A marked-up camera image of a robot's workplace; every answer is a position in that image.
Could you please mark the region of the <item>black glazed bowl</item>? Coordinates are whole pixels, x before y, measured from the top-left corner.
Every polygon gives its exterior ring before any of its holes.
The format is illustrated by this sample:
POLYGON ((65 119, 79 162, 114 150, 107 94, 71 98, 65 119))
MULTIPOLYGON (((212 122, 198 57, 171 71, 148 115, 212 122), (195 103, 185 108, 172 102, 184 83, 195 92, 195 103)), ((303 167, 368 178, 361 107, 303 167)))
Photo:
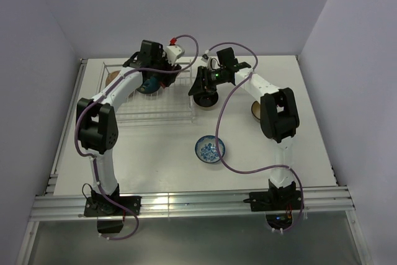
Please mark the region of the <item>black glazed bowl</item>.
POLYGON ((195 105, 202 110, 213 110, 219 100, 218 93, 194 95, 193 100, 195 105))

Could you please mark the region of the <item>tan bowl dark rim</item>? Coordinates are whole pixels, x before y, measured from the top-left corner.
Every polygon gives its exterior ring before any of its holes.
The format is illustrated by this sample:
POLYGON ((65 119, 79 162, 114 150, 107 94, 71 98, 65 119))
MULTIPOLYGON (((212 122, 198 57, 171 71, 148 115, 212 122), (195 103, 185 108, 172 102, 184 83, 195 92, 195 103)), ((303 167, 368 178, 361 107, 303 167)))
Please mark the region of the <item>tan bowl dark rim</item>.
POLYGON ((161 87, 160 82, 154 76, 146 79, 143 84, 136 89, 137 92, 141 94, 153 94, 159 90, 161 87))

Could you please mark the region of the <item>tan bowl speckled outside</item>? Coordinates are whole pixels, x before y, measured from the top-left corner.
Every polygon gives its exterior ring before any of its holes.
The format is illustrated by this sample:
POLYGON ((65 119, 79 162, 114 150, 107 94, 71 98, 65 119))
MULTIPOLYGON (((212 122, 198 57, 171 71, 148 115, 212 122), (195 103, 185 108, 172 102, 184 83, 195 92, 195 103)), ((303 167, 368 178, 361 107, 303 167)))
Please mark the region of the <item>tan bowl speckled outside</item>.
POLYGON ((119 74, 119 71, 109 73, 105 79, 105 87, 107 87, 119 74))

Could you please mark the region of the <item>small tan bowl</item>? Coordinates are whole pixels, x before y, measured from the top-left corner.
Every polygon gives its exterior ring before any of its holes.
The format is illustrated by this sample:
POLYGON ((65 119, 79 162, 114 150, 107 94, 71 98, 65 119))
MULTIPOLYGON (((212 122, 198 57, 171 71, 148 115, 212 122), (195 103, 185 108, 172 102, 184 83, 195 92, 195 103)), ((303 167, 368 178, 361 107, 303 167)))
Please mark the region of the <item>small tan bowl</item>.
POLYGON ((261 120, 261 105, 257 101, 251 105, 251 114, 255 121, 260 122, 261 120))

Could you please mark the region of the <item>blue white patterned bowl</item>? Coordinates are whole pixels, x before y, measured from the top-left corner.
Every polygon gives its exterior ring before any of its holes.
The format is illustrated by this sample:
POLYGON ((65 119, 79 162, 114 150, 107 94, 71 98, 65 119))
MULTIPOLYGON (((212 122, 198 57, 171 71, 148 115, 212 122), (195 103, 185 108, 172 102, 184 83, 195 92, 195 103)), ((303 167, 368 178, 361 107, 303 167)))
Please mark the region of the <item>blue white patterned bowl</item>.
POLYGON ((207 164, 214 164, 220 161, 219 154, 216 150, 215 136, 205 135, 200 137, 195 144, 196 157, 207 164))

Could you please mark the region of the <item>white bowl red outside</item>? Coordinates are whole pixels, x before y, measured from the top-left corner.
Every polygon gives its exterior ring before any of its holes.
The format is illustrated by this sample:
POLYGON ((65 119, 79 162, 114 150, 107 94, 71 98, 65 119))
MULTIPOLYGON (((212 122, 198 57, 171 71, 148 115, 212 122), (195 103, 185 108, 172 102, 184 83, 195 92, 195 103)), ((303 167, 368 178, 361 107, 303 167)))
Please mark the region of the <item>white bowl red outside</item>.
POLYGON ((168 87, 167 81, 159 81, 158 85, 159 85, 159 88, 163 88, 163 89, 168 87))

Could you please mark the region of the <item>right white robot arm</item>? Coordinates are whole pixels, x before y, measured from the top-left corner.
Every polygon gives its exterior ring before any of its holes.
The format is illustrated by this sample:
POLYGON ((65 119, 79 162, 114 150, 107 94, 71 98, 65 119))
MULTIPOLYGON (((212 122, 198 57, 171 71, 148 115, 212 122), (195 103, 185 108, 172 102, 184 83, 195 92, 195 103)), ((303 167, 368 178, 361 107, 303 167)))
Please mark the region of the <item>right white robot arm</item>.
POLYGON ((189 91, 195 102, 205 107, 209 105, 210 97, 216 94, 216 87, 220 84, 231 83, 232 91, 226 97, 215 129, 215 149, 220 153, 219 130, 226 105, 233 93, 241 88, 250 94, 260 104, 260 126, 264 136, 275 146, 276 164, 264 168, 240 171, 229 166, 223 158, 221 163, 236 174, 254 174, 270 171, 269 204, 275 209, 282 209, 290 201, 290 195, 301 190, 301 182, 296 172, 287 163, 292 157, 292 141, 300 125, 295 95, 290 88, 278 88, 266 81, 255 72, 255 68, 248 63, 233 63, 223 65, 218 69, 200 66, 196 79, 189 91))

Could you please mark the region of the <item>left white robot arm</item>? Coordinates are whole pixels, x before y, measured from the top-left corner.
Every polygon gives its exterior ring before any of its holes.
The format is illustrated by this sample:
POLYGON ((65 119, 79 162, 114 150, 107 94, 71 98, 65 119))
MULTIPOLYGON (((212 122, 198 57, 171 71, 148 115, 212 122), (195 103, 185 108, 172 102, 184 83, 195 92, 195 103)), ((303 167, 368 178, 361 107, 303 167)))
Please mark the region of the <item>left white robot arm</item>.
POLYGON ((102 196, 98 206, 107 215, 117 213, 121 207, 112 158, 118 139, 116 112, 136 90, 151 94, 169 87, 182 70, 177 61, 183 55, 184 49, 176 38, 166 47, 144 40, 110 84, 94 97, 81 98, 77 103, 74 144, 79 155, 90 159, 93 189, 102 196))

